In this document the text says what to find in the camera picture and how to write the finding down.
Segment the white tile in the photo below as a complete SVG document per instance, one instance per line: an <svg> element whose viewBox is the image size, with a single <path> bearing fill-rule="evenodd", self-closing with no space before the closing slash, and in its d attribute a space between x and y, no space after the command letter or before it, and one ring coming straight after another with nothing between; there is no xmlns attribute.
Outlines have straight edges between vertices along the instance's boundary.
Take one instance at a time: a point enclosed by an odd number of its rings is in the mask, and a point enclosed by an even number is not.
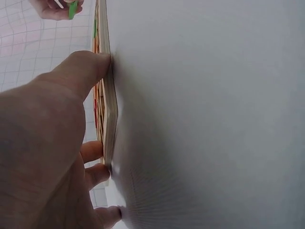
<svg viewBox="0 0 305 229"><path fill-rule="evenodd" d="M85 109L93 109L94 106L93 106L93 97L92 96L88 96L86 99L85 99L85 102L84 102L84 107Z"/></svg>
<svg viewBox="0 0 305 229"><path fill-rule="evenodd" d="M107 206L105 189L97 189L97 190L94 189L93 191L96 200L96 205L98 207Z"/></svg>
<svg viewBox="0 0 305 229"><path fill-rule="evenodd" d="M25 18L37 14L37 12L35 11L35 9L33 7L29 8L27 10L24 10L22 13Z"/></svg>
<svg viewBox="0 0 305 229"><path fill-rule="evenodd" d="M27 42L34 42L34 41L39 41L41 36L41 31L30 31L27 32Z"/></svg>
<svg viewBox="0 0 305 229"><path fill-rule="evenodd" d="M85 15L85 16L75 15L75 17L72 20L72 25L74 27L88 26L89 25L89 15Z"/></svg>
<svg viewBox="0 0 305 229"><path fill-rule="evenodd" d="M22 4L22 9L23 10L28 10L28 9L32 8L32 5L30 4L29 1L22 1L21 4Z"/></svg>
<svg viewBox="0 0 305 229"><path fill-rule="evenodd" d="M71 37L71 28L56 28L56 38Z"/></svg>
<svg viewBox="0 0 305 229"><path fill-rule="evenodd" d="M37 51L39 49L39 43L40 41L27 43L25 46L25 51L26 52Z"/></svg>
<svg viewBox="0 0 305 229"><path fill-rule="evenodd" d="M26 32L14 34L14 44L25 43L26 37L27 37Z"/></svg>
<svg viewBox="0 0 305 229"><path fill-rule="evenodd" d="M71 38L71 45L84 45L87 44L88 37L72 37Z"/></svg>
<svg viewBox="0 0 305 229"><path fill-rule="evenodd" d="M6 11L7 11L8 15L12 15L14 13L21 12L22 11L21 2L7 6Z"/></svg>
<svg viewBox="0 0 305 229"><path fill-rule="evenodd" d="M34 9L30 9L30 12L31 12L31 13L34 13L34 15L29 15L29 16L26 16L26 17L24 18L26 24L29 24L29 23L32 23L32 22L36 22L36 21L40 21L40 17L39 17L39 15L35 12Z"/></svg>
<svg viewBox="0 0 305 229"><path fill-rule="evenodd" d="M55 41L54 39L40 41L39 49L51 49L54 47Z"/></svg>
<svg viewBox="0 0 305 229"><path fill-rule="evenodd" d="M12 55L24 53L25 51L25 43L22 44L15 44L13 45Z"/></svg>
<svg viewBox="0 0 305 229"><path fill-rule="evenodd" d="M41 30L40 20L27 23L27 31L37 31L37 30Z"/></svg>
<svg viewBox="0 0 305 229"><path fill-rule="evenodd" d="M33 78L33 70L31 71L20 71L18 74L17 82L29 82Z"/></svg>
<svg viewBox="0 0 305 229"><path fill-rule="evenodd" d="M95 200L95 196L94 196L93 190L89 191L89 195L90 195L90 199L91 199L92 205L94 207L96 207L96 200Z"/></svg>
<svg viewBox="0 0 305 229"><path fill-rule="evenodd" d="M27 31L26 24L14 26L13 31L14 31L14 33L26 32Z"/></svg>
<svg viewBox="0 0 305 229"><path fill-rule="evenodd" d="M61 21L57 21L56 23L56 28L67 28L71 26L72 26L71 20L61 20Z"/></svg>
<svg viewBox="0 0 305 229"><path fill-rule="evenodd" d="M86 122L94 122L94 111L93 108L85 109Z"/></svg>
<svg viewBox="0 0 305 229"><path fill-rule="evenodd" d="M42 27L44 29L53 29L56 28L56 21L55 20L43 20Z"/></svg>
<svg viewBox="0 0 305 229"><path fill-rule="evenodd" d="M10 56L12 54L13 46L6 46L1 48L1 57Z"/></svg>
<svg viewBox="0 0 305 229"><path fill-rule="evenodd" d="M85 134L86 134L87 139L96 138L96 128L95 128L94 122L86 123L86 133Z"/></svg>
<svg viewBox="0 0 305 229"><path fill-rule="evenodd" d="M13 31L16 32L14 28L17 26L25 25L25 20L19 19L19 20L13 21L13 22L10 22L10 25L13 28Z"/></svg>
<svg viewBox="0 0 305 229"><path fill-rule="evenodd" d="M4 73L6 69L6 64L0 65L0 73Z"/></svg>
<svg viewBox="0 0 305 229"><path fill-rule="evenodd" d="M71 44L70 38L57 38L55 39L55 47L68 46Z"/></svg>
<svg viewBox="0 0 305 229"><path fill-rule="evenodd" d="M1 7L1 1L0 1L0 18L5 18L7 16L5 6Z"/></svg>
<svg viewBox="0 0 305 229"><path fill-rule="evenodd" d="M51 58L37 58L35 63L35 69L50 69Z"/></svg>
<svg viewBox="0 0 305 229"><path fill-rule="evenodd" d="M2 40L2 47L12 45L13 44L13 38L14 38L13 35L2 37L2 39L1 39Z"/></svg>
<svg viewBox="0 0 305 229"><path fill-rule="evenodd" d="M16 83L4 83L2 85L2 88L1 88L1 91L6 91L6 90L9 90L9 89L12 89L12 88L15 88L16 87Z"/></svg>
<svg viewBox="0 0 305 229"><path fill-rule="evenodd" d="M37 58L52 57L52 52L53 52L53 49L38 50Z"/></svg>
<svg viewBox="0 0 305 229"><path fill-rule="evenodd" d="M88 26L85 27L72 27L72 37L88 36Z"/></svg>
<svg viewBox="0 0 305 229"><path fill-rule="evenodd" d="M9 24L1 25L0 32L1 32L2 37L13 35L13 29L11 28L11 26Z"/></svg>
<svg viewBox="0 0 305 229"><path fill-rule="evenodd" d="M4 73L0 73L0 83L4 82Z"/></svg>
<svg viewBox="0 0 305 229"><path fill-rule="evenodd" d="M35 67L35 59L21 60L20 71L33 70Z"/></svg>
<svg viewBox="0 0 305 229"><path fill-rule="evenodd" d="M18 13L14 13L14 14L8 16L10 23L12 23L13 21L19 21L19 20L21 20L21 18L22 18L22 15L19 15Z"/></svg>
<svg viewBox="0 0 305 229"><path fill-rule="evenodd" d="M10 62L6 65L6 72L17 72L19 71L20 61Z"/></svg>
<svg viewBox="0 0 305 229"><path fill-rule="evenodd" d="M41 31L41 40L55 39L55 29Z"/></svg>
<svg viewBox="0 0 305 229"><path fill-rule="evenodd" d="M3 18L0 18L0 26L1 25L6 25L9 23L9 19L8 17L3 17Z"/></svg>
<svg viewBox="0 0 305 229"><path fill-rule="evenodd" d="M34 52L25 52L22 56L22 59L23 60L26 60L26 59L35 59L37 56L37 51L34 51Z"/></svg>
<svg viewBox="0 0 305 229"><path fill-rule="evenodd" d="M18 73L19 72L5 73L4 83L14 83L14 82L17 82Z"/></svg>

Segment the green page tab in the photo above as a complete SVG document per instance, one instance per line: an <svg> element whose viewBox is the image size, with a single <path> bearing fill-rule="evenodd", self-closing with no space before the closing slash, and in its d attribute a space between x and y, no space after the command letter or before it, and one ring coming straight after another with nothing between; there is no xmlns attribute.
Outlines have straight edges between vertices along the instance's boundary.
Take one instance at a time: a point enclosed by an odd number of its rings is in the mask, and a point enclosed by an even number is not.
<svg viewBox="0 0 305 229"><path fill-rule="evenodd" d="M74 15L76 14L76 10L77 10L77 1L74 1L69 6L69 19L70 20L74 18Z"/></svg>

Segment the notebook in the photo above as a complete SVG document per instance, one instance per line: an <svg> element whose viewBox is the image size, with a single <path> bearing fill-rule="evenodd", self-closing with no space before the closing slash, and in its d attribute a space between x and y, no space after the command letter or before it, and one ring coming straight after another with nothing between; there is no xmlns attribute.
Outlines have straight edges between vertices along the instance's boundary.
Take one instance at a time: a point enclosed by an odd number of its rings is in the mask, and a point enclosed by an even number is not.
<svg viewBox="0 0 305 229"><path fill-rule="evenodd" d="M92 51L110 53L106 0L97 0L95 5ZM118 118L112 66L108 73L93 88L94 118L97 139L103 143L102 162L110 167L113 155L114 136Z"/></svg>

